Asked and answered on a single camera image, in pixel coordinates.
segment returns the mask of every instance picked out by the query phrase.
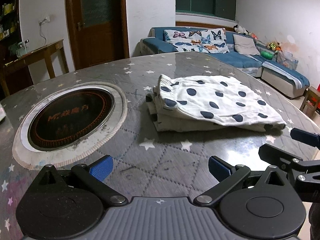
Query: gray gripper base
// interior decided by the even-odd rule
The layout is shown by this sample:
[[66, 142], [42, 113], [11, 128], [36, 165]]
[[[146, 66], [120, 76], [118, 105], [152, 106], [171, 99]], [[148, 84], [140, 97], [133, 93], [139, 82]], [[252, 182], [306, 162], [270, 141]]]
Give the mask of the gray gripper base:
[[96, 227], [75, 239], [247, 240], [225, 228], [210, 208], [194, 206], [186, 197], [135, 197], [110, 208]]

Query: gray marble tabletop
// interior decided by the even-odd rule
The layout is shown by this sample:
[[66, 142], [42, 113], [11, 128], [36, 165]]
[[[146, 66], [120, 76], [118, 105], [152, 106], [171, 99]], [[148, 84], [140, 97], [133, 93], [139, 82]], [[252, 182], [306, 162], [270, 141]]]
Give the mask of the gray marble tabletop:
[[[214, 131], [157, 132], [145, 103], [145, 95], [157, 85], [160, 74], [170, 78], [193, 75], [234, 76], [258, 93], [287, 122], [278, 132], [261, 133], [240, 128]], [[283, 95], [255, 78], [198, 52], [169, 53], [123, 59], [68, 73], [11, 95], [1, 101], [7, 117], [0, 123], [0, 237], [20, 239], [16, 207], [39, 171], [20, 166], [12, 156], [12, 144], [23, 118], [48, 95], [91, 81], [118, 85], [126, 94], [128, 115], [120, 130], [101, 148], [76, 163], [92, 163], [103, 155], [114, 158], [114, 170], [104, 181], [127, 196], [191, 199], [217, 184], [208, 171], [208, 158], [217, 155], [232, 165], [245, 164], [263, 170], [268, 164], [258, 156], [259, 147], [275, 147], [311, 160], [316, 150], [290, 138], [293, 127], [319, 133], [319, 128]], [[69, 169], [67, 165], [60, 169]]]

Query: gray pillow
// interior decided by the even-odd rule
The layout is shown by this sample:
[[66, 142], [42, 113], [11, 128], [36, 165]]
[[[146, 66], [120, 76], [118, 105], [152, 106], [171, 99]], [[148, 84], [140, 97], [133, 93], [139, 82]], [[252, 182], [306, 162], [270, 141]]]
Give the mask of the gray pillow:
[[239, 54], [260, 55], [260, 52], [257, 50], [253, 39], [237, 34], [233, 34], [233, 39], [235, 40], [235, 50]]

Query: white fabric with blue dots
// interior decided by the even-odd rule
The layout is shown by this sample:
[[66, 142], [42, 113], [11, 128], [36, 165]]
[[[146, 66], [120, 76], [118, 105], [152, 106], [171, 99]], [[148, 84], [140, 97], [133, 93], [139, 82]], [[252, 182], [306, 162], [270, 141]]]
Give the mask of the white fabric with blue dots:
[[278, 112], [234, 77], [161, 75], [153, 92], [146, 102], [158, 131], [226, 126], [265, 131], [286, 126]]

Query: sofa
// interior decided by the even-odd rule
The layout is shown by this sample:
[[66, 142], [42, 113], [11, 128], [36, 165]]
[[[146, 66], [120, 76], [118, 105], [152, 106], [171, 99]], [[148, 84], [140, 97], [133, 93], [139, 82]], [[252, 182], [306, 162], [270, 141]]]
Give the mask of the sofa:
[[[177, 49], [171, 43], [164, 41], [164, 30], [188, 32], [205, 30], [205, 28], [180, 26], [151, 28], [150, 37], [143, 38], [140, 41], [140, 53], [142, 56], [177, 52]], [[234, 50], [234, 34], [243, 36], [242, 34], [226, 31], [226, 43], [230, 52], [209, 53], [207, 55], [229, 64], [252, 77], [261, 78], [289, 98], [296, 98], [303, 95], [306, 88], [310, 86], [305, 76], [295, 70], [290, 70], [282, 66], [274, 60], [266, 60], [262, 56], [250, 56], [237, 53]], [[259, 51], [266, 49], [260, 44], [256, 44], [256, 47]]]

